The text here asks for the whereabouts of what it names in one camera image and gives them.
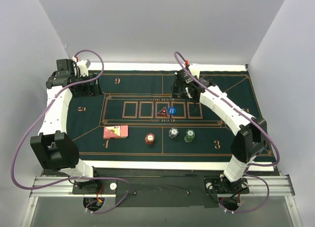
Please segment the red poker chip stack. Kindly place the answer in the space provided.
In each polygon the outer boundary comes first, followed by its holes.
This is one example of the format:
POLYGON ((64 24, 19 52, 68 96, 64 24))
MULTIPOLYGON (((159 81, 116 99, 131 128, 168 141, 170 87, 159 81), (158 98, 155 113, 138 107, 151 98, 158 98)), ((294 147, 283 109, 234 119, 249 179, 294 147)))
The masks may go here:
POLYGON ((155 141, 155 136, 154 136, 154 134, 149 133, 149 134, 146 135, 146 137, 145 137, 145 142, 146 142, 146 144, 151 145, 151 144, 154 143, 154 141, 155 141))

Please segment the blue small blind button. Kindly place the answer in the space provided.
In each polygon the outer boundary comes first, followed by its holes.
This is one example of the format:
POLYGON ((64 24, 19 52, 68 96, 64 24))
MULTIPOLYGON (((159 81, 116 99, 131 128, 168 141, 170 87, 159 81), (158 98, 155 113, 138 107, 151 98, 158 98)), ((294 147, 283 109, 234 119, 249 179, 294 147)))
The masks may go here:
POLYGON ((175 107, 169 107, 169 108, 167 109, 167 113, 168 113, 169 115, 174 115, 174 114, 176 114, 176 112, 177 112, 177 110, 176 110, 175 107))

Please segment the red triangular all-in marker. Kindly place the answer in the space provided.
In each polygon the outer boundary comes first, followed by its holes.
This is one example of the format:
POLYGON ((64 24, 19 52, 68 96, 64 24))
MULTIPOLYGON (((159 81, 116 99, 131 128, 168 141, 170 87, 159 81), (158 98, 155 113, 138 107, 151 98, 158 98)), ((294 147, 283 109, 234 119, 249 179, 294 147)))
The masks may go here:
POLYGON ((166 106, 157 112, 157 118, 169 118, 166 106))

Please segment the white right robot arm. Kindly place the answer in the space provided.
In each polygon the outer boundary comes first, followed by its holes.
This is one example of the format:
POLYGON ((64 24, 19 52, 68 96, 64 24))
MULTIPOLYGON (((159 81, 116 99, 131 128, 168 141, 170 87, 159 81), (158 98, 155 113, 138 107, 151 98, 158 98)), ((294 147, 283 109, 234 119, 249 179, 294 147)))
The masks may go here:
POLYGON ((232 157, 220 178, 221 189, 233 191, 250 163, 268 145, 266 121, 242 110, 216 84, 204 77, 191 75, 187 68, 175 72, 171 91, 174 98, 188 99, 211 109, 235 135, 231 145, 232 157))

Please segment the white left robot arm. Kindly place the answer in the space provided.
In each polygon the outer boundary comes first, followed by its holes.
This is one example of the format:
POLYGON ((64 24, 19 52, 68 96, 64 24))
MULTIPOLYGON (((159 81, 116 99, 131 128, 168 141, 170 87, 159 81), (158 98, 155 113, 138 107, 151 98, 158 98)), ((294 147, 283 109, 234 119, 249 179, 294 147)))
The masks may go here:
POLYGON ((78 147, 66 131, 69 104, 74 97, 91 97, 102 94, 96 74, 84 77, 56 71, 46 82, 47 104, 43 124, 30 145, 42 168, 60 171, 75 177, 75 183, 90 193, 97 193, 101 180, 95 169, 79 158, 78 147))

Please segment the blue poker chip stack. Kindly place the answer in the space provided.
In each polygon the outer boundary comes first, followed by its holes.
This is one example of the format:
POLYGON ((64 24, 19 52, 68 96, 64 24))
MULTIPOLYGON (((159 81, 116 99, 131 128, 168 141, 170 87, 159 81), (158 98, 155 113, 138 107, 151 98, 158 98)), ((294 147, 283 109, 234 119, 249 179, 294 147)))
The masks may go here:
POLYGON ((171 128, 170 130, 169 130, 169 137, 170 138, 172 138, 172 139, 174 139, 174 138, 176 138, 177 136, 178 136, 178 134, 179 134, 179 131, 178 131, 178 129, 177 128, 171 128))

